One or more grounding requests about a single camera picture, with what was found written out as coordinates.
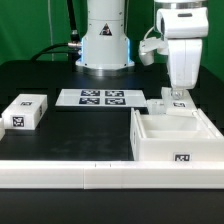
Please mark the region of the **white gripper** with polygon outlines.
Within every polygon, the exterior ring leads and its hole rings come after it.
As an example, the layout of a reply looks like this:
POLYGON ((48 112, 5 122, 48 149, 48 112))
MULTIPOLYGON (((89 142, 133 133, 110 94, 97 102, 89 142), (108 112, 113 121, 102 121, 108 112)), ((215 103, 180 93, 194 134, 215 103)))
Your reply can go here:
POLYGON ((168 41, 168 74, 171 96, 180 100, 183 89, 193 89, 196 85, 202 54, 201 39, 182 39, 168 41))

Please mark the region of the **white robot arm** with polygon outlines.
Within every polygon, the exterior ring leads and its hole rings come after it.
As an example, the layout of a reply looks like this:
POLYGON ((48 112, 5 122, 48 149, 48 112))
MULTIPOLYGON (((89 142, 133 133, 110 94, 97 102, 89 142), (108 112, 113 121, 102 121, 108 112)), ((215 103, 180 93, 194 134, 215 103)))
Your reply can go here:
MULTIPOLYGON (((153 1, 152 29, 160 36, 146 34, 139 44, 139 57, 148 66, 155 53, 165 55, 171 96, 181 99, 197 82, 202 39, 209 30, 208 0, 153 1)), ((125 0, 87 0, 87 6, 88 29, 76 64, 99 75, 133 66, 130 41, 124 33, 125 0)))

